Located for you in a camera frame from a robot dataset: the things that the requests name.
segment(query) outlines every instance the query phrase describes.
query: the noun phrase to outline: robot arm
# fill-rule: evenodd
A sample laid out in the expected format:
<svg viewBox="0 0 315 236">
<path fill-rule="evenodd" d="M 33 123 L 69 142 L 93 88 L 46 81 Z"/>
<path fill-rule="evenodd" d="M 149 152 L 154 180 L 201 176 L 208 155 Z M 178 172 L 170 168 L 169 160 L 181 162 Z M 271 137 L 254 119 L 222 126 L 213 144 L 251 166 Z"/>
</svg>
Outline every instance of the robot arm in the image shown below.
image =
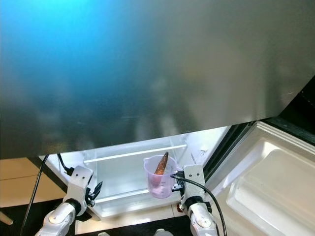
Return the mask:
<svg viewBox="0 0 315 236">
<path fill-rule="evenodd" d="M 75 217 L 82 215 L 87 205 L 94 206 L 102 182 L 90 193 L 88 185 L 92 176 L 93 171 L 88 168 L 77 166 L 74 169 L 63 203 L 46 215 L 43 227 L 35 236 L 65 236 Z"/>
<path fill-rule="evenodd" d="M 177 176 L 188 178 L 202 185 L 205 184 L 201 165 L 184 166 L 184 171 L 177 172 Z M 190 230 L 193 236 L 218 236 L 216 223 L 212 216 L 209 202 L 205 202 L 203 189 L 191 183 L 177 180 L 178 185 L 172 191 L 181 192 L 180 208 L 190 218 Z"/>
</svg>

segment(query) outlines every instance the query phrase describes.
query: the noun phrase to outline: refrigerator door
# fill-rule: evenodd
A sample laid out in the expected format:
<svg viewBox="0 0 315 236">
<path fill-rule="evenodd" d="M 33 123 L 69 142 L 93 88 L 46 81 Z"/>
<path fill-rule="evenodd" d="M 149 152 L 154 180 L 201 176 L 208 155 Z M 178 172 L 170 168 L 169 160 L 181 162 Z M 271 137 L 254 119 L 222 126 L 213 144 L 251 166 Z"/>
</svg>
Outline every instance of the refrigerator door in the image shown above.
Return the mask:
<svg viewBox="0 0 315 236">
<path fill-rule="evenodd" d="M 313 236 L 314 183 L 315 147 L 258 121 L 206 186 L 217 197 L 230 236 Z"/>
</svg>

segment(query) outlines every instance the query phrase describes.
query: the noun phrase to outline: refrigerator wall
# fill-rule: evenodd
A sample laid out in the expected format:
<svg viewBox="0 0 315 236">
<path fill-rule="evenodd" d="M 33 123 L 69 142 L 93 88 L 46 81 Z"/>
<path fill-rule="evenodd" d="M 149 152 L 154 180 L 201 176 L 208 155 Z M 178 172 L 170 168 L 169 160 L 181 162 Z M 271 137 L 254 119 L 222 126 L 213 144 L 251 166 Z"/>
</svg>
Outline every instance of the refrigerator wall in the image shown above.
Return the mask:
<svg viewBox="0 0 315 236">
<path fill-rule="evenodd" d="M 228 130 L 229 127 L 221 127 L 61 155 L 68 167 L 81 165 L 94 171 L 89 188 L 93 189 L 97 183 L 103 182 L 96 205 L 92 208 L 96 215 L 103 218 L 179 202 L 179 192 L 166 199 L 156 199 L 149 194 L 143 159 L 168 151 L 179 167 L 205 165 Z M 70 177 L 63 172 L 57 155 L 51 155 L 47 165 L 67 183 Z"/>
<path fill-rule="evenodd" d="M 231 236 L 313 236 L 314 182 L 315 147 L 258 122 L 206 185 Z"/>
</svg>

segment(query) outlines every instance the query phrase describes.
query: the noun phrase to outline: black cable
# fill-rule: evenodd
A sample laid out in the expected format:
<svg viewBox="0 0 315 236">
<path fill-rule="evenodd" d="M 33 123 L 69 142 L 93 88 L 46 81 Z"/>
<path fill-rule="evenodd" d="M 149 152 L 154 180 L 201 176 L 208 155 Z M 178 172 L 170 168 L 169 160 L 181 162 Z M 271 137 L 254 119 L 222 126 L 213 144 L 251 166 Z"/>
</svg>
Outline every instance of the black cable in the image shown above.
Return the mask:
<svg viewBox="0 0 315 236">
<path fill-rule="evenodd" d="M 218 236 L 220 236 L 220 232 L 219 232 L 218 224 L 216 224 L 216 230 L 217 230 L 217 235 L 218 235 Z"/>
<path fill-rule="evenodd" d="M 215 204 L 217 206 L 217 209 L 218 209 L 218 212 L 219 212 L 219 215 L 220 215 L 220 218 L 221 218 L 222 227 L 223 227 L 223 235 L 227 236 L 226 226 L 225 226 L 225 221 L 224 221 L 224 218 L 223 218 L 223 214 L 222 214 L 221 208 L 219 206 L 219 203 L 218 203 L 216 197 L 213 195 L 213 193 L 209 189 L 207 189 L 205 186 L 203 186 L 200 183 L 197 183 L 197 182 L 195 182 L 193 180 L 190 180 L 190 179 L 187 179 L 187 178 L 183 178 L 183 177 L 179 177 L 177 175 L 171 175 L 171 177 L 175 178 L 175 179 L 179 179 L 179 180 L 185 181 L 185 182 L 188 182 L 188 183 L 191 183 L 191 184 L 194 184 L 194 185 L 198 186 L 199 188 L 202 188 L 203 190 L 205 190 L 210 195 L 210 197 L 213 199 L 213 201 L 215 202 Z"/>
<path fill-rule="evenodd" d="M 61 165 L 63 166 L 64 170 L 67 172 L 67 175 L 71 176 L 73 171 L 74 171 L 74 168 L 71 167 L 71 168 L 68 168 L 67 166 L 65 166 L 64 162 L 63 162 L 63 158 L 61 157 L 61 154 L 60 153 L 57 153 L 57 156 L 60 160 L 60 163 Z"/>
<path fill-rule="evenodd" d="M 57 156 L 58 156 L 58 158 L 59 158 L 59 160 L 60 160 L 60 163 L 61 163 L 61 165 L 63 166 L 64 170 L 67 171 L 68 167 L 65 166 L 65 164 L 64 164 L 64 162 L 63 162 L 63 159 L 62 159 L 62 157 L 61 157 L 61 154 L 60 154 L 60 153 L 57 153 Z"/>
<path fill-rule="evenodd" d="M 43 159 L 43 161 L 41 163 L 41 166 L 39 168 L 39 171 L 38 171 L 38 174 L 37 174 L 37 180 L 36 180 L 36 183 L 35 183 L 35 186 L 34 186 L 34 190 L 33 190 L 32 196 L 31 196 L 31 200 L 30 200 L 29 206 L 28 206 L 28 208 L 26 210 L 25 217 L 24 217 L 24 220 L 23 220 L 23 223 L 22 223 L 20 236 L 23 235 L 23 230 L 24 230 L 26 221 L 27 221 L 28 216 L 29 216 L 31 205 L 33 204 L 33 201 L 34 201 L 34 198 L 35 198 L 35 194 L 36 194 L 37 187 L 38 187 L 38 184 L 39 184 L 40 176 L 41 176 L 41 173 L 43 172 L 43 168 L 44 168 L 45 162 L 47 161 L 48 157 L 49 157 L 49 155 L 46 155 L 44 157 L 44 159 Z"/>
</svg>

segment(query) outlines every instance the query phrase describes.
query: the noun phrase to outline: plastic measuring cup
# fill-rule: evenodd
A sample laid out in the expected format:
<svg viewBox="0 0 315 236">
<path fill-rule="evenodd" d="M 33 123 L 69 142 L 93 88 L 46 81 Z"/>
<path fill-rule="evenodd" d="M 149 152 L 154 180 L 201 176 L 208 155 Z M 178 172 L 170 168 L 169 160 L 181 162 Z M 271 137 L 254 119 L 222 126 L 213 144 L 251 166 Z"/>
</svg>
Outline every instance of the plastic measuring cup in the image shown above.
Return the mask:
<svg viewBox="0 0 315 236">
<path fill-rule="evenodd" d="M 156 198 L 167 198 L 172 194 L 172 186 L 174 179 L 171 178 L 178 168 L 176 161 L 172 157 L 168 157 L 167 164 L 163 175 L 155 175 L 159 162 L 163 155 L 156 155 L 144 159 L 144 169 L 148 178 L 148 190 L 152 196 Z"/>
</svg>

